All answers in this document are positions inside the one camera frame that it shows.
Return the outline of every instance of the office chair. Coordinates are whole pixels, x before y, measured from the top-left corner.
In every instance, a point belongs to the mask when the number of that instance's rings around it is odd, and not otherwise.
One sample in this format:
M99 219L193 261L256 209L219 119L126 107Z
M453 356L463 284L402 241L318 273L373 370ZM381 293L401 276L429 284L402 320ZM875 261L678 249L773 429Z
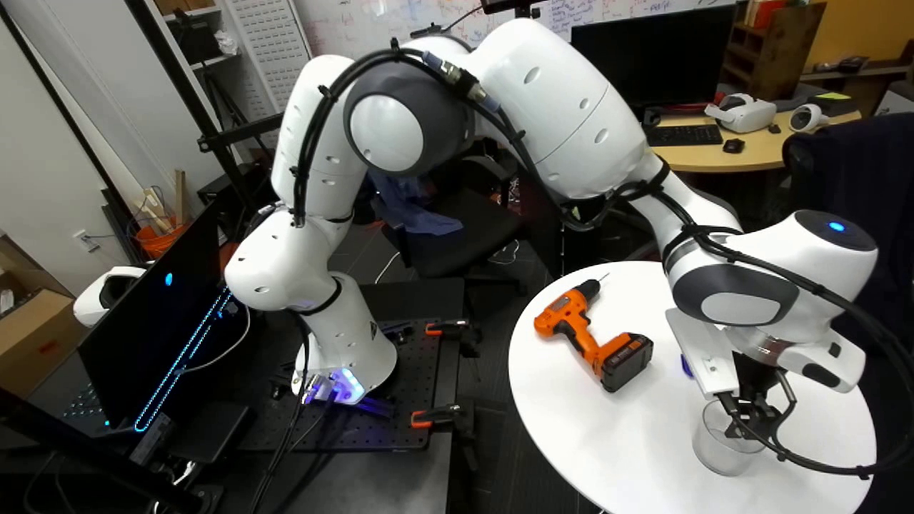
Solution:
M520 214L490 199L498 190L506 203L506 184L513 177L488 152L470 152L429 173L433 194L425 209L463 227L451 233L409 233L402 224L385 221L385 237L398 246L402 261L419 276L453 276L485 261L498 249L520 233Z
M793 133L782 144L793 209L833 212L859 221L879 246L875 276L858 304L914 349L914 113L870 116L850 124ZM850 316L833 323L869 351L862 393L870 404L879 454L909 433L910 411L893 370ZM914 463L878 476L862 510L914 510Z

